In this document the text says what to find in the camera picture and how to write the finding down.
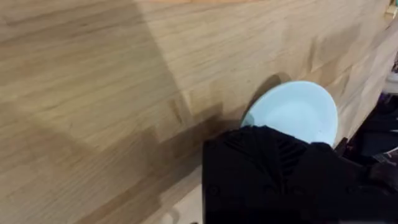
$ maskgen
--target light blue dish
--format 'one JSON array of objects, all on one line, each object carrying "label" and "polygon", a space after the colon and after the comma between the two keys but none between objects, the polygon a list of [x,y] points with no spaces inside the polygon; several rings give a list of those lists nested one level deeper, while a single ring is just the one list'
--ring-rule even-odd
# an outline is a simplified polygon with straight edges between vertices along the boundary
[{"label": "light blue dish", "polygon": [[262,95],[241,126],[264,125],[307,143],[324,142],[332,146],[338,128],[336,104],[316,83],[287,82]]}]

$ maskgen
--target wooden wall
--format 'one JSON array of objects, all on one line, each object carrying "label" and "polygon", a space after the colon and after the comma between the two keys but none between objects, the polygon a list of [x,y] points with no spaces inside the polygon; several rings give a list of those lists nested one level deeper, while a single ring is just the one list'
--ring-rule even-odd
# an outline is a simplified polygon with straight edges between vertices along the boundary
[{"label": "wooden wall", "polygon": [[398,47],[388,4],[0,2],[0,223],[164,211],[199,183],[201,142],[288,80],[328,89],[352,135]]}]

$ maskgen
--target wooden board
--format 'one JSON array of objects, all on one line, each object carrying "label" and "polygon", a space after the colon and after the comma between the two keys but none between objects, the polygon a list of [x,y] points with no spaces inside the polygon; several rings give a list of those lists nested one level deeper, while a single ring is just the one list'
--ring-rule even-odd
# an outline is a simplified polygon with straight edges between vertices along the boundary
[{"label": "wooden board", "polygon": [[388,5],[0,2],[0,223],[200,216],[201,142],[288,80],[327,88],[352,135],[398,47]]}]

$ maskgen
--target black fabric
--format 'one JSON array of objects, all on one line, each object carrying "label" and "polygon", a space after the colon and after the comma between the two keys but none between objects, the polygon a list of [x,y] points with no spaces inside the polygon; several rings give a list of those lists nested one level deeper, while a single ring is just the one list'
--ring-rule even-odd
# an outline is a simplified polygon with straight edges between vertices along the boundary
[{"label": "black fabric", "polygon": [[383,185],[367,183],[367,173],[324,143],[307,144],[268,127],[228,131],[203,147],[204,221],[308,223],[393,217],[397,200],[363,195],[389,194]]}]

